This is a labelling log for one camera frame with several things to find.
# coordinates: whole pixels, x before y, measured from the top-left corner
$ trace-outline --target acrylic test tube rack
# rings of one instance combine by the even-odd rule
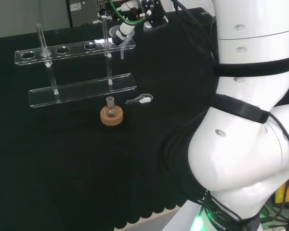
[[[41,47],[15,52],[15,63],[17,65],[43,62],[50,79],[51,87],[29,90],[30,107],[42,107],[137,88],[131,73],[112,76],[111,69],[111,52],[120,51],[121,59],[124,59],[124,50],[133,49],[136,46],[133,39],[131,36],[127,36],[119,46],[113,44],[112,39],[108,37],[106,16],[102,16],[102,23],[104,39],[51,47],[47,47],[42,26],[41,24],[37,24]],[[56,84],[56,79],[53,74],[53,60],[101,53],[103,53],[106,58],[107,77],[65,85]]]

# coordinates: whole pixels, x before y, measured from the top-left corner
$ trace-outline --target white label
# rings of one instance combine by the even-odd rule
[[[78,3],[75,3],[75,4],[70,4],[70,9],[71,9],[71,12],[72,11],[78,11],[78,10],[81,10],[81,3],[78,2]]]

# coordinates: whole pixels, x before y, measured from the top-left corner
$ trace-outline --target wall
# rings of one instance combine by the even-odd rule
[[[161,0],[161,1],[165,11],[167,12],[174,11],[173,4],[170,0]],[[212,0],[180,0],[179,2],[182,3],[187,8],[202,7],[211,15],[215,15]]]
[[[0,37],[69,27],[66,0],[0,0]]]

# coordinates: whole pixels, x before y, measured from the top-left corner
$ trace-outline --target green led light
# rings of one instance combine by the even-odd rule
[[[202,221],[201,216],[196,217],[190,231],[208,231]]]

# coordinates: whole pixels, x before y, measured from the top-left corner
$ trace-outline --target black tablecloth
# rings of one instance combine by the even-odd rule
[[[50,83],[43,64],[15,65],[14,51],[38,47],[37,34],[0,38],[0,231],[107,231],[186,201],[160,173],[160,144],[209,104],[215,78],[210,61],[195,55],[174,15],[168,17],[167,26],[151,33],[137,28],[136,47],[124,61],[113,53],[113,74],[132,73],[138,85],[113,95],[124,111],[115,128],[100,122],[105,96],[30,108],[28,90]],[[92,40],[102,28],[45,37],[49,46]],[[103,54],[53,67],[58,84],[106,76]],[[124,105],[140,93],[154,100]]]

